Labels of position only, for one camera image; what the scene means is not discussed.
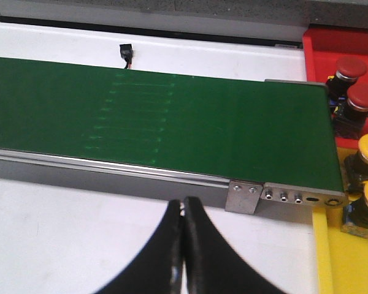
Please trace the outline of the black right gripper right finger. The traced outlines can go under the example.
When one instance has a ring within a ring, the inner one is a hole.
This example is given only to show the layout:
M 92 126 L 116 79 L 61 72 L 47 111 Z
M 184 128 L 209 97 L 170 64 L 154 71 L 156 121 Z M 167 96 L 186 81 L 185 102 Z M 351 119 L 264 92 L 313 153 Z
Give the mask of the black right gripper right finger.
M 184 200 L 189 293 L 283 293 L 228 244 L 196 197 Z

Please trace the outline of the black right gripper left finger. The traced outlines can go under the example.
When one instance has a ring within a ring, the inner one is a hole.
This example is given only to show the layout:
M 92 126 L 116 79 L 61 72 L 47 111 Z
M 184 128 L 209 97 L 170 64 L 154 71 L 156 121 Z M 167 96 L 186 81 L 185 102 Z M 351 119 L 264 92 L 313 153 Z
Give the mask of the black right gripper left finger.
M 145 246 L 98 293 L 180 293 L 183 257 L 181 203 L 171 200 Z

